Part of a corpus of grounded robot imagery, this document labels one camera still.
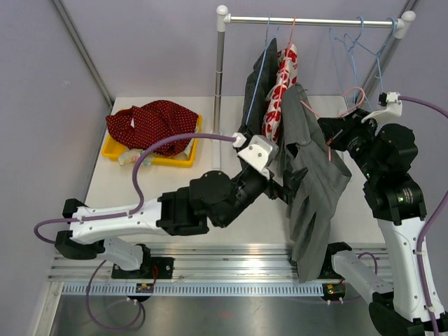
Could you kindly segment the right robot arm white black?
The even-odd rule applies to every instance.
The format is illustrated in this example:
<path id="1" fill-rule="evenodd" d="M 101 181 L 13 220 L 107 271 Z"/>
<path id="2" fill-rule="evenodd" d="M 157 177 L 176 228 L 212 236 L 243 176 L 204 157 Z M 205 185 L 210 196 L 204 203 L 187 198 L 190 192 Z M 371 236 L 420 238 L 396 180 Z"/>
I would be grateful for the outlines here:
<path id="1" fill-rule="evenodd" d="M 363 193 L 384 238 L 393 281 L 384 281 L 350 248 L 321 256 L 319 272 L 349 282 L 380 335 L 447 334 L 447 310 L 426 250 L 424 194 L 408 172 L 418 154 L 413 131 L 396 123 L 380 127 L 360 108 L 318 124 L 329 147 L 346 151 L 366 178 Z"/>

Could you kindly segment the red white polka-dot skirt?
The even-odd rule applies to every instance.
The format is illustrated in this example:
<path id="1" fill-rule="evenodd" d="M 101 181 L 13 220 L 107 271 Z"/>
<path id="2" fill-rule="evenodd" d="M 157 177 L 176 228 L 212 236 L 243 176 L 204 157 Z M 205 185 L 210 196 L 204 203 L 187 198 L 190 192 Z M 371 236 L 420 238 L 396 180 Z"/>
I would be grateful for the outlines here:
<path id="1" fill-rule="evenodd" d="M 168 100 L 131 106 L 106 116 L 108 136 L 102 154 L 117 160 L 128 150 L 144 151 L 165 138 L 195 133 L 199 122 L 196 112 Z"/>

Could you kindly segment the plain grey skirt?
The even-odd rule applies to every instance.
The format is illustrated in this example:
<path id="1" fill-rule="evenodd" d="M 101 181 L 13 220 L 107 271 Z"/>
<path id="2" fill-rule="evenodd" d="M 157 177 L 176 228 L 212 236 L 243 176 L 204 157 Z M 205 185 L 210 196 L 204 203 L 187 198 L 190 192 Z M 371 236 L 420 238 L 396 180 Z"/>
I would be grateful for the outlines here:
<path id="1" fill-rule="evenodd" d="M 330 224 L 337 204 L 351 179 L 344 161 L 330 149 L 309 100 L 298 83 L 282 99 L 282 132 L 278 172 L 307 167 L 295 199 L 288 205 L 291 257 L 299 263 L 321 264 L 330 239 Z"/>

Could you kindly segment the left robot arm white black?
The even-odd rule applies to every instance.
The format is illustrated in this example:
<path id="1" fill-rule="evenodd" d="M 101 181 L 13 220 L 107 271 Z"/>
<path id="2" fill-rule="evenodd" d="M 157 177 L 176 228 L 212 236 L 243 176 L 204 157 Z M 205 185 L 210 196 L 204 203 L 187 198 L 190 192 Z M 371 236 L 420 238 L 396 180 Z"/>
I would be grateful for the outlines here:
<path id="1" fill-rule="evenodd" d="M 118 278 L 144 278 L 155 267 L 151 251 L 143 244 L 124 241 L 124 236 L 205 235 L 209 224 L 226 228 L 260 195 L 292 202 L 307 172 L 306 168 L 288 172 L 278 184 L 272 172 L 263 176 L 252 167 L 245 167 L 233 178 L 221 171 L 208 171 L 187 187 L 165 192 L 133 209 L 94 209 L 70 199 L 66 203 L 74 209 L 67 218 L 69 229 L 57 233 L 54 246 L 67 259 L 109 261 Z"/>

